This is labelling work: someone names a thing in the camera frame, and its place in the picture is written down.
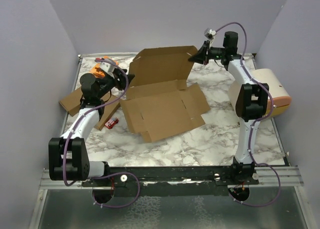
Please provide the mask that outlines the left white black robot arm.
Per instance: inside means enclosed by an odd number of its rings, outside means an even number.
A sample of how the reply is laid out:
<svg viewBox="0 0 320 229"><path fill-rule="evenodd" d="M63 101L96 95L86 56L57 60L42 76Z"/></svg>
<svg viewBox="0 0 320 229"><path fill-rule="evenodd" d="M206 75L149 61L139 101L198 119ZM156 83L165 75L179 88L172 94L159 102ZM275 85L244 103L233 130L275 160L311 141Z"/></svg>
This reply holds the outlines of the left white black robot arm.
<svg viewBox="0 0 320 229"><path fill-rule="evenodd" d="M49 176L53 181L62 181L67 187L77 181L93 178L97 185L106 186L111 179L105 161L89 160L86 140L92 129L102 119L104 109L117 101L105 101L103 96L113 88L126 93L134 74L117 65L109 65L101 76L92 72L81 76L80 110L70 128L60 137L53 137L48 143Z"/></svg>

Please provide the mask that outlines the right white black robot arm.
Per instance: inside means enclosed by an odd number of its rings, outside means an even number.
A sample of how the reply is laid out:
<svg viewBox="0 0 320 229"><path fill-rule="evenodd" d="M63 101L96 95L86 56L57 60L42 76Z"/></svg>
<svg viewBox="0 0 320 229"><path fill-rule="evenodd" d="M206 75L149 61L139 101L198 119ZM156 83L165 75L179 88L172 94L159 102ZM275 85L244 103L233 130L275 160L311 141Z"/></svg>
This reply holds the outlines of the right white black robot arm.
<svg viewBox="0 0 320 229"><path fill-rule="evenodd" d="M207 65L209 60L220 60L221 64L240 86L235 102L235 113L239 118L240 132L238 146L230 166L229 179L236 185L250 179L255 171L253 159L256 134L261 118L266 114L269 86L257 82L246 69L243 56L238 54L238 34L227 31L222 47L212 47L217 32L208 29L207 38L190 62Z"/></svg>

